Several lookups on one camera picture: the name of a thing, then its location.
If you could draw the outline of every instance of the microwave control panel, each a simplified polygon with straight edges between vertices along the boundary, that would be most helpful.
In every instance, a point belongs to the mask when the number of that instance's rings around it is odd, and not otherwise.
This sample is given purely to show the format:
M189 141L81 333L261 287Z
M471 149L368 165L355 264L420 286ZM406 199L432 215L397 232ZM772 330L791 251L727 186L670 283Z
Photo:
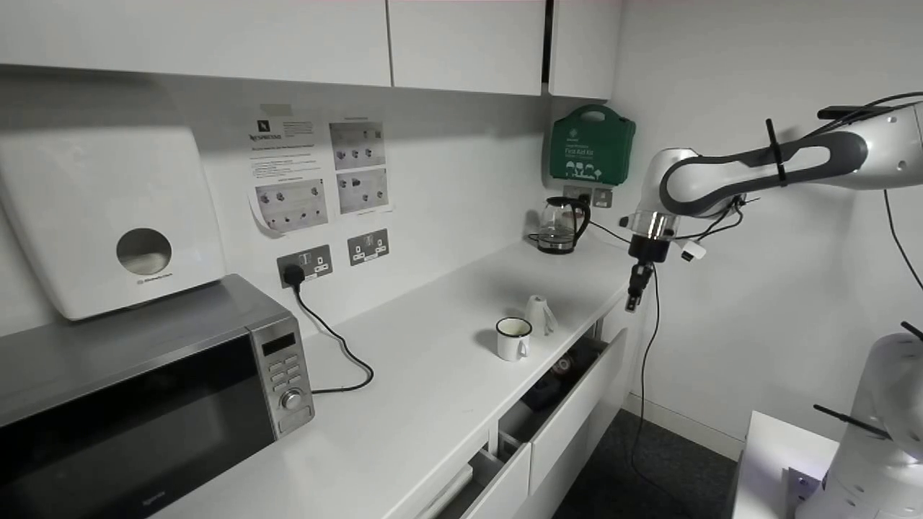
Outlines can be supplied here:
M276 320L253 327L251 333L261 372L261 394L274 417L274 430L283 437L315 417L308 362L298 333L298 320Z

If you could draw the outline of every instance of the white countertop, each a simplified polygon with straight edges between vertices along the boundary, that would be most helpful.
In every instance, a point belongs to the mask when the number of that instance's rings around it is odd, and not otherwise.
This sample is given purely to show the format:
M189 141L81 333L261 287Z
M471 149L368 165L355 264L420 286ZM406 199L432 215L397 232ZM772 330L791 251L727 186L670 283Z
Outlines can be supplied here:
M352 394L315 397L315 420L260 449L162 515L413 515L491 437L495 417L622 300L626 244L585 232L577 254L520 242L335 327L377 372ZM543 293L556 330L531 356L491 352L494 323ZM305 343L312 387L361 378L329 336Z
M822 479L837 456L837 441L809 430L753 411L737 466L736 519L784 519L786 487L782 470L792 466Z

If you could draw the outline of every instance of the white wall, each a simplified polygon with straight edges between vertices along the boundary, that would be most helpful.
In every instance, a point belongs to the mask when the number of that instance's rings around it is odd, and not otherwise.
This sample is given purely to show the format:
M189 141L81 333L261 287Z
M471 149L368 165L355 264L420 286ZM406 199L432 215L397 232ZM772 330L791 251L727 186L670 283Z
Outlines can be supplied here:
M824 103L919 88L916 0L629 0L613 103L638 120L632 185L664 146L765 143L765 117L805 133ZM892 196L923 267L923 189ZM664 330L649 397L661 424L732 451L749 408L837 436L809 404L850 405L869 345L923 323L880 192L762 192L703 261L664 267Z
M8 81L22 78L0 68L0 81L8 85ZM394 300L520 238L525 211L543 208L538 149L548 115L538 98L178 78L162 84L197 133L227 271L248 277L293 309L292 293L276 283L276 257L326 242L335 254L335 274L308 283L305 300L332 323ZM251 156L243 133L260 103L292 103L321 127L355 115L383 120L393 211L335 218L283 238L261 235L246 199L251 192ZM377 227L388 229L393 254L349 267L345 235ZM47 320L52 320L52 309L5 218L0 218L0 333Z

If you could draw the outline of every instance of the microwave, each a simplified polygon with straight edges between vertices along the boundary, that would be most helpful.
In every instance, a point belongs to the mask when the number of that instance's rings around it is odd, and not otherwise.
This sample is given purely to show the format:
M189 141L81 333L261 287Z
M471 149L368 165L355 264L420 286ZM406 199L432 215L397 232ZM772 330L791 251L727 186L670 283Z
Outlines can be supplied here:
M298 320L238 277L0 336L0 515L153 515L312 415Z

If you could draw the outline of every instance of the cabinet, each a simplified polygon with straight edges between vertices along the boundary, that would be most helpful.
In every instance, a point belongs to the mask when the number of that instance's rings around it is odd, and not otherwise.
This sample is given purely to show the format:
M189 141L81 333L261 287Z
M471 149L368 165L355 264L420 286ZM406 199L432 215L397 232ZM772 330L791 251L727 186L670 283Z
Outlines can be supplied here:
M544 0L388 0L394 85L543 91Z
M0 62L388 85L383 0L0 0Z
M499 420L495 449L484 447L459 473L460 485L449 485L455 492L423 515L550 515L621 405L608 389L626 366L622 349L626 330L612 343L579 340L564 353L570 372L544 375L512 404Z
M622 0L556 0L548 91L612 98Z

